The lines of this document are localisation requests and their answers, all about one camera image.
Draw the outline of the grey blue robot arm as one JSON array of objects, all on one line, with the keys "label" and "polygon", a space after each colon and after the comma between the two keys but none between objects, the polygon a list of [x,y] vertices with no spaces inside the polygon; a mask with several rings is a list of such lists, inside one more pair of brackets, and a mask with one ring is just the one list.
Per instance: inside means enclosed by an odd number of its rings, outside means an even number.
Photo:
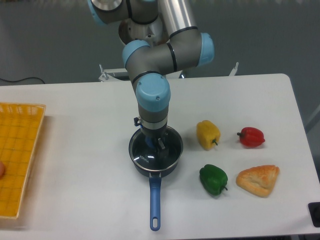
[{"label": "grey blue robot arm", "polygon": [[210,63],[211,36],[199,31],[187,0],[90,0],[88,6],[103,24],[126,23],[122,60],[138,104],[135,122],[147,146],[166,157],[171,98],[166,75]]}]

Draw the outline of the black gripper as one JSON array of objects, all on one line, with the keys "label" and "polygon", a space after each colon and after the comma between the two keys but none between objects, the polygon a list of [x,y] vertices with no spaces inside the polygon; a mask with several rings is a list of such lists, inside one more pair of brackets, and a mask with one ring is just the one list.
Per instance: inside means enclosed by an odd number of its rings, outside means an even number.
[{"label": "black gripper", "polygon": [[160,161],[164,161],[169,155],[169,147],[165,140],[162,139],[167,129],[168,117],[166,116],[159,122],[148,122],[138,116],[133,121],[136,127],[140,127],[148,148],[154,149],[157,143],[157,156]]}]

